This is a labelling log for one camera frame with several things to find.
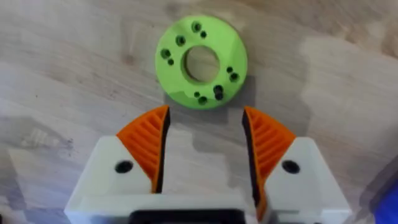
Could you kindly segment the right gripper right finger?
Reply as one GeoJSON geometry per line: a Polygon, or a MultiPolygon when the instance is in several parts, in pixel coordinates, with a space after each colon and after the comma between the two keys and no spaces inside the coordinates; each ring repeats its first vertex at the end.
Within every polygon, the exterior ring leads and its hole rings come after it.
{"type": "Polygon", "coordinates": [[[352,209],[312,138],[253,107],[243,111],[259,223],[345,223],[352,209]]]}

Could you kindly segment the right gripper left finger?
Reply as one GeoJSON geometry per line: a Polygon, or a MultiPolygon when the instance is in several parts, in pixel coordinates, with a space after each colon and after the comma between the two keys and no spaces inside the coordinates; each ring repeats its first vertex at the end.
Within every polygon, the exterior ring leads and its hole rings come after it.
{"type": "Polygon", "coordinates": [[[96,143],[64,212],[71,223],[127,223],[162,192],[170,111],[163,105],[96,143]]]}

